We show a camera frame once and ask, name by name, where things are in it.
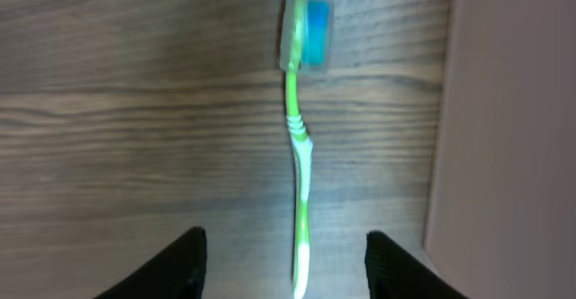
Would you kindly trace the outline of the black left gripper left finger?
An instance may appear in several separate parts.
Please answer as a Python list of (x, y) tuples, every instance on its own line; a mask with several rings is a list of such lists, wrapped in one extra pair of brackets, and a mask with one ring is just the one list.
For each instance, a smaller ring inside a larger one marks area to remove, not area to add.
[(201, 299), (208, 261), (207, 235), (194, 226), (97, 299)]

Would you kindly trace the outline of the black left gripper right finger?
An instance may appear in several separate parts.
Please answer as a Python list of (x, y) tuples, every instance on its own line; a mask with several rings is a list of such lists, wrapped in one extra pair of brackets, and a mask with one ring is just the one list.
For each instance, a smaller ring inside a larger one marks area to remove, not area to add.
[(382, 231), (366, 235), (364, 264), (371, 299), (465, 299)]

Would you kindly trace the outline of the green white toothbrush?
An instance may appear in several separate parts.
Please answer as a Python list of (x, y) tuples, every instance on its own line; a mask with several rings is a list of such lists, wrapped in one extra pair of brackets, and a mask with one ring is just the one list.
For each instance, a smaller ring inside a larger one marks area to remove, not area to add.
[(298, 76), (325, 64), (332, 7), (328, 0), (286, 0), (283, 14), (280, 67), (284, 72), (286, 127), (292, 146), (295, 212), (292, 295), (304, 298), (311, 262), (311, 193), (313, 142), (298, 101)]

